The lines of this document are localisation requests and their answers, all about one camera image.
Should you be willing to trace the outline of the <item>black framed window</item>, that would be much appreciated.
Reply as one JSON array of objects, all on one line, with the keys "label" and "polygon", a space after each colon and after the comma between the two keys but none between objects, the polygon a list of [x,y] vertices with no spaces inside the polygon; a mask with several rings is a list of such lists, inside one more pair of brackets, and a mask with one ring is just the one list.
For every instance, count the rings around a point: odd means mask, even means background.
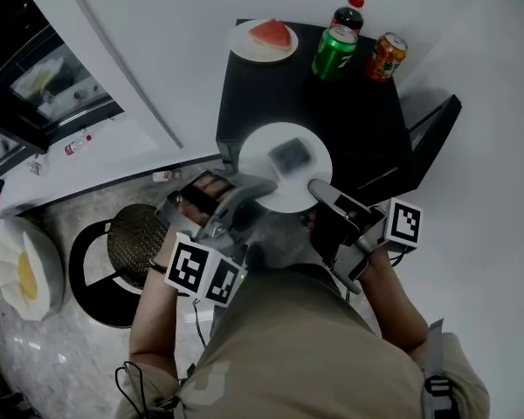
[{"label": "black framed window", "polygon": [[0,0],[0,178],[122,112],[33,0]]}]

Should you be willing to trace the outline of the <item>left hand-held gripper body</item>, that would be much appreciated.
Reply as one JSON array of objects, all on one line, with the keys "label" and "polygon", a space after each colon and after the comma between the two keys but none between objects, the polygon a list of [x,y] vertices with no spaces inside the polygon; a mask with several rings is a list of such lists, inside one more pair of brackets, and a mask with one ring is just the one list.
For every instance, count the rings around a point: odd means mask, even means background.
[{"label": "left hand-held gripper body", "polygon": [[263,217],[263,208],[257,200],[230,207],[227,197],[204,227],[192,222],[179,211],[178,204],[181,196],[192,191],[191,184],[208,173],[228,182],[231,175],[246,175],[204,171],[169,193],[155,214],[176,233],[175,243],[167,262],[157,263],[167,267],[164,282],[180,293],[227,307],[247,274],[242,266],[247,241]]}]

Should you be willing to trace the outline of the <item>green soda can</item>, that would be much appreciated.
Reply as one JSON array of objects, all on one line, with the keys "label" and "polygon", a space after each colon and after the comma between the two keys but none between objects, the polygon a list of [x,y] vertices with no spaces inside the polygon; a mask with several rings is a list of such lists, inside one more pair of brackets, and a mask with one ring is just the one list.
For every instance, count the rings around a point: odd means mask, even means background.
[{"label": "green soda can", "polygon": [[320,79],[338,79],[357,47],[357,34],[343,25],[332,25],[324,30],[312,62],[312,71]]}]

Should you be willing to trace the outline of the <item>person's left forearm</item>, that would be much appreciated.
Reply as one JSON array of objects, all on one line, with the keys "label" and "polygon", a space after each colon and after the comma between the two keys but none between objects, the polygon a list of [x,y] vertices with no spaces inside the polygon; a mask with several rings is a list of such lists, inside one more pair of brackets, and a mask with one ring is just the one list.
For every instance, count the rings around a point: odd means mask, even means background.
[{"label": "person's left forearm", "polygon": [[130,361],[157,367],[175,379],[177,300],[177,289],[158,270],[150,270],[129,338]]}]

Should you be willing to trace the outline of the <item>white yellow egg cushion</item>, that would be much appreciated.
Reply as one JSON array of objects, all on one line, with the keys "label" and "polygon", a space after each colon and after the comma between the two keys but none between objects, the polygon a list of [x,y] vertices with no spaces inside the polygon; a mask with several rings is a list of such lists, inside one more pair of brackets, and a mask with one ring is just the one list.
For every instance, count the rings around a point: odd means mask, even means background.
[{"label": "white yellow egg cushion", "polygon": [[60,310],[65,273],[53,241],[21,217],[0,218],[0,290],[19,316],[41,321]]}]

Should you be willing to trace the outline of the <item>orange drink can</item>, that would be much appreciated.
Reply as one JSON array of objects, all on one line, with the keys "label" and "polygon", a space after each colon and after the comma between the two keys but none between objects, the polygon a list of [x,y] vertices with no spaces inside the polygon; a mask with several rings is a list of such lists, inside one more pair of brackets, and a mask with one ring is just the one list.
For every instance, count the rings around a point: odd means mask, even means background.
[{"label": "orange drink can", "polygon": [[365,63],[366,75],[377,82],[389,80],[408,53],[406,41],[398,34],[388,31],[379,37]]}]

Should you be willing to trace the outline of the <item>red watermelon slice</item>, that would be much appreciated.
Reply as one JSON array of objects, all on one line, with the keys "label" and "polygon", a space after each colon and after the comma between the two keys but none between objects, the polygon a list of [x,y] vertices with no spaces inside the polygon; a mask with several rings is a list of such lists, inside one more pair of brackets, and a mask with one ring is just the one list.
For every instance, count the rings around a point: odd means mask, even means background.
[{"label": "red watermelon slice", "polygon": [[281,51],[291,49],[291,34],[285,24],[278,19],[271,19],[254,26],[249,30],[249,35],[261,45]]}]

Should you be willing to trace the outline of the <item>black mini fridge cabinet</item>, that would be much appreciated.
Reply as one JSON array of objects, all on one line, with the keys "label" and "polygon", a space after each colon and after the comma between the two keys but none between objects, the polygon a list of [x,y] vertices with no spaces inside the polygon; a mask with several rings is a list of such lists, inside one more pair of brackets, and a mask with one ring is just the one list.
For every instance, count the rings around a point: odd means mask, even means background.
[{"label": "black mini fridge cabinet", "polygon": [[258,128],[289,122],[322,140],[333,185],[355,199],[372,204],[417,189],[459,116],[457,96],[444,97],[407,127],[394,81],[379,83],[364,72],[373,38],[361,37],[347,70],[327,82],[311,69],[323,28],[288,27],[298,42],[288,58],[260,63],[229,56],[216,134],[224,165],[238,169],[240,149]]}]

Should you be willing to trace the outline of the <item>person's left hand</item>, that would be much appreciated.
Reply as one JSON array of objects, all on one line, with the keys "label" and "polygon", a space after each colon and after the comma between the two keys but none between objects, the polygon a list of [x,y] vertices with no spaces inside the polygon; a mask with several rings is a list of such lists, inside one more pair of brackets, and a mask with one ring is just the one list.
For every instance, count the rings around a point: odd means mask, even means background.
[{"label": "person's left hand", "polygon": [[230,195],[233,186],[224,178],[208,173],[191,184],[192,191],[181,196],[179,211],[204,227],[218,206]]}]

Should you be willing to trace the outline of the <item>wicker stool black frame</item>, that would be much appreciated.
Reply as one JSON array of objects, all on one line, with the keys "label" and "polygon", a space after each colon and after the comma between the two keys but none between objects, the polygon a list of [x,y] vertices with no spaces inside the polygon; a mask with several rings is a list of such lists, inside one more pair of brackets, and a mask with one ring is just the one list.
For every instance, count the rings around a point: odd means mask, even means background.
[{"label": "wicker stool black frame", "polygon": [[[160,250],[167,227],[145,203],[128,205],[112,219],[85,227],[75,238],[68,261],[72,295],[82,310],[103,326],[125,329],[132,325],[149,260]],[[89,247],[107,238],[107,258],[114,273],[88,284],[84,263]]]}]

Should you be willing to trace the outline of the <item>person's beige shirt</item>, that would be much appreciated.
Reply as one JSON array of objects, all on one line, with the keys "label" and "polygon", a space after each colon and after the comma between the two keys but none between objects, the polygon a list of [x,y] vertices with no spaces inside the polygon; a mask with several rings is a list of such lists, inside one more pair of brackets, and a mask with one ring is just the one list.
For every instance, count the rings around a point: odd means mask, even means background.
[{"label": "person's beige shirt", "polygon": [[426,348],[377,336],[311,266],[250,275],[185,382],[132,368],[115,419],[424,419]]}]

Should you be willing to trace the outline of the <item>person's right forearm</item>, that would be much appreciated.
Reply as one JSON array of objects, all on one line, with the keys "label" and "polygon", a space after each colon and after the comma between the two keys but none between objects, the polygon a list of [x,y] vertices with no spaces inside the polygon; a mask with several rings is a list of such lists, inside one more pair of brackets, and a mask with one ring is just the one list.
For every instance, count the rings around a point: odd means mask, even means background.
[{"label": "person's right forearm", "polygon": [[386,341],[408,354],[427,341],[429,326],[407,296],[383,247],[370,255],[359,281]]}]

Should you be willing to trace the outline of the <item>cola bottle red cap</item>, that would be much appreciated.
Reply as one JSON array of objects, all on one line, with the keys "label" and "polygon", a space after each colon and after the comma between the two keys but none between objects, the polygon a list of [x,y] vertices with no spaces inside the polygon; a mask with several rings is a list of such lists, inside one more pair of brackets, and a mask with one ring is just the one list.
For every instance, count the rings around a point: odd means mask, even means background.
[{"label": "cola bottle red cap", "polygon": [[364,4],[365,0],[348,0],[348,3],[345,6],[338,8],[334,12],[330,25],[345,26],[355,34],[359,34],[364,24],[364,19],[361,13]]}]

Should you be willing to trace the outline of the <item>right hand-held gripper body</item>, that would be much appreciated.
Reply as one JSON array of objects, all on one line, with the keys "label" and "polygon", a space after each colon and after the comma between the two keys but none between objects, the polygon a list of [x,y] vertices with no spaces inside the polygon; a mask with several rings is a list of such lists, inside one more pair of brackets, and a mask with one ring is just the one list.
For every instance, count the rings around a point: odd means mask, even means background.
[{"label": "right hand-held gripper body", "polygon": [[342,192],[314,192],[313,197],[318,202],[313,248],[349,292],[360,292],[356,281],[375,250],[403,257],[418,247],[423,210],[417,206],[392,198],[386,209],[366,207]]}]

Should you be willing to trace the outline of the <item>white round plate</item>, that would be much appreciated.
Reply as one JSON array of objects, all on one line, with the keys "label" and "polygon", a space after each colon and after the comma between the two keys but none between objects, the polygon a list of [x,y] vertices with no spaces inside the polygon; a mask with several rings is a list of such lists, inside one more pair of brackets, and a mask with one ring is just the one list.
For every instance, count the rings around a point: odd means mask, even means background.
[{"label": "white round plate", "polygon": [[262,23],[265,23],[264,19],[239,22],[229,35],[230,50],[241,59],[260,64],[278,63],[291,57],[299,45],[296,33],[290,27],[286,27],[291,36],[291,47],[288,51],[264,46],[249,34],[250,29]]},{"label": "white round plate", "polygon": [[[313,161],[306,168],[282,175],[272,164],[268,152],[292,138],[302,139],[311,150]],[[276,122],[264,125],[254,131],[241,147],[238,171],[246,175],[273,180],[278,188],[257,202],[264,208],[283,214],[307,211],[316,204],[308,190],[314,178],[330,183],[333,165],[324,142],[312,131],[297,124]]]}]

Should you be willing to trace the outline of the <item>clear bottle red label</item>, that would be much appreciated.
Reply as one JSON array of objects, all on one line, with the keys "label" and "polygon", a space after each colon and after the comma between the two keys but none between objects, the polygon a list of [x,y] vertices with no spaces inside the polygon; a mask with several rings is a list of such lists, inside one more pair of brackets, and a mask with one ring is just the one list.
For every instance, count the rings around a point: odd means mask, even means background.
[{"label": "clear bottle red label", "polygon": [[76,152],[80,151],[84,146],[86,146],[92,139],[93,137],[90,134],[81,135],[65,146],[65,154],[68,156],[74,155]]}]

